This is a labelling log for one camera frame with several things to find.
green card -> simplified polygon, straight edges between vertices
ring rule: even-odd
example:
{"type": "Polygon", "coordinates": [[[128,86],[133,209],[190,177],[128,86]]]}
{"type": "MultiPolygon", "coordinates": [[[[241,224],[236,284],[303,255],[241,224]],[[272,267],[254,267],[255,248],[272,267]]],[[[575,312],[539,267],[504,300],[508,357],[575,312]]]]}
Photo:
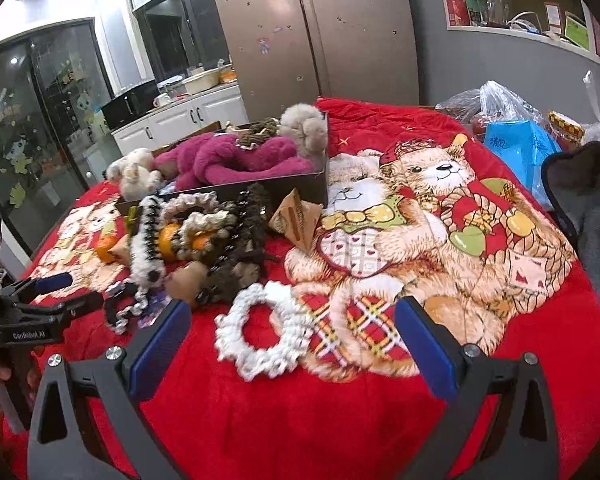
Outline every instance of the green card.
{"type": "Polygon", "coordinates": [[[564,37],[573,41],[577,46],[581,46],[586,50],[589,49],[589,31],[587,31],[587,27],[574,20],[571,16],[567,16],[564,37]]]}

black microwave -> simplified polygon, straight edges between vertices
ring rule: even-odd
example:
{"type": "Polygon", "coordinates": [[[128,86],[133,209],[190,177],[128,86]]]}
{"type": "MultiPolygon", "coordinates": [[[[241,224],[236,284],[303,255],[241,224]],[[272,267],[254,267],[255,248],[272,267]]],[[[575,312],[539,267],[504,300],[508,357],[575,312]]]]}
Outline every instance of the black microwave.
{"type": "Polygon", "coordinates": [[[160,95],[155,79],[134,86],[102,107],[102,113],[111,130],[121,128],[143,117],[154,108],[154,99],[160,95]]]}

white cabinet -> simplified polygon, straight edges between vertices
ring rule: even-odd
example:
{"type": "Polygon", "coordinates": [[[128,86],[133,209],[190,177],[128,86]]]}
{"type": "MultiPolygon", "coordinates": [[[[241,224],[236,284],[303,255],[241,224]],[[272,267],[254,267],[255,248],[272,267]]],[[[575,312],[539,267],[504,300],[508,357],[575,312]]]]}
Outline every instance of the white cabinet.
{"type": "Polygon", "coordinates": [[[171,144],[204,126],[192,107],[194,101],[186,101],[149,116],[156,147],[171,144]]]}
{"type": "Polygon", "coordinates": [[[129,126],[124,126],[113,132],[113,137],[116,139],[122,155],[132,152],[136,148],[153,150],[158,147],[149,119],[142,119],[129,126]]]}
{"type": "Polygon", "coordinates": [[[224,128],[227,121],[236,125],[249,122],[238,85],[193,99],[192,105],[196,118],[202,119],[205,124],[220,121],[224,128]]]}

black box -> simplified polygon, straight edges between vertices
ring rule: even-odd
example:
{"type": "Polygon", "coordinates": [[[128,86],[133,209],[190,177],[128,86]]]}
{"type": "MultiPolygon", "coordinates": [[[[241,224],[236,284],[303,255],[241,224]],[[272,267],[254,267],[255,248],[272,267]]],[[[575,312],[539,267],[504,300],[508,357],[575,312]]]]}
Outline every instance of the black box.
{"type": "MultiPolygon", "coordinates": [[[[329,119],[325,116],[327,121],[327,134],[329,131],[329,119]]],[[[293,191],[294,188],[298,190],[300,198],[307,202],[313,202],[315,204],[327,205],[327,187],[329,181],[329,157],[325,156],[324,168],[322,171],[314,173],[302,173],[287,176],[276,176],[272,178],[264,178],[261,180],[248,180],[245,182],[234,182],[232,184],[222,184],[221,186],[207,186],[197,187],[196,189],[189,189],[179,191],[175,193],[169,193],[161,195],[164,200],[175,198],[181,193],[208,193],[215,191],[220,202],[226,202],[227,200],[237,200],[238,194],[243,190],[247,189],[251,184],[260,183],[264,189],[269,192],[271,196],[271,205],[274,210],[278,208],[283,198],[293,191]]],[[[116,202],[116,209],[122,216],[127,216],[129,208],[137,206],[139,201],[124,202],[124,199],[120,197],[116,202]]]]}

white scrunchie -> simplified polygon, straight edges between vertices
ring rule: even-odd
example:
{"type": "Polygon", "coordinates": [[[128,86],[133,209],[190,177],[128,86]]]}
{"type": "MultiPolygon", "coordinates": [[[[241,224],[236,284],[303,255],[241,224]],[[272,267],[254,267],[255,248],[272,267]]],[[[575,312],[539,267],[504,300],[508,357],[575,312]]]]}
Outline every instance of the white scrunchie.
{"type": "Polygon", "coordinates": [[[306,308],[293,297],[291,286],[268,282],[253,283],[235,297],[229,313],[216,316],[216,349],[218,361],[235,360],[238,374],[252,381],[266,373],[271,379],[293,371],[298,359],[306,355],[313,331],[313,320],[306,308]],[[244,340],[242,328],[249,318],[249,309],[259,303],[269,305],[282,320],[280,341],[270,348],[255,349],[244,340]]]}

